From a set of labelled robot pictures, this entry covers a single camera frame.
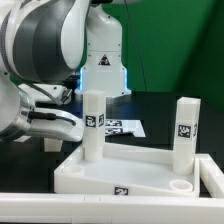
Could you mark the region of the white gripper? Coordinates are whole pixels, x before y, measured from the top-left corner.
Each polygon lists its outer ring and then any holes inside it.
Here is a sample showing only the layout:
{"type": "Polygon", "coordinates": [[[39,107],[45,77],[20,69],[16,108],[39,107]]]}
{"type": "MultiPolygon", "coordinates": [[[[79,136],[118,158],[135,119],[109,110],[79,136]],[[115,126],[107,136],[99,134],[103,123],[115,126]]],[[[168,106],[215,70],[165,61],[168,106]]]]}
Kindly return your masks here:
{"type": "Polygon", "coordinates": [[[29,112],[31,127],[27,136],[79,142],[84,122],[75,115],[58,109],[36,107],[29,112]]]}

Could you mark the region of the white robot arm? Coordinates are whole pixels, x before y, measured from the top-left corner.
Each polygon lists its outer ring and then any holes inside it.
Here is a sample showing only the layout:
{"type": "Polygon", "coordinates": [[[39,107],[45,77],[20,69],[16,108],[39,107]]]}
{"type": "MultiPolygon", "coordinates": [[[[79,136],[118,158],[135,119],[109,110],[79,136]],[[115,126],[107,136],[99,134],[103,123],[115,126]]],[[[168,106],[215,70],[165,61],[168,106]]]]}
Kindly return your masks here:
{"type": "Polygon", "coordinates": [[[38,108],[12,76],[36,89],[81,70],[79,95],[129,95],[121,62],[122,26],[102,5],[117,0],[0,0],[0,141],[38,136],[78,142],[84,124],[61,110],[38,108]]]}

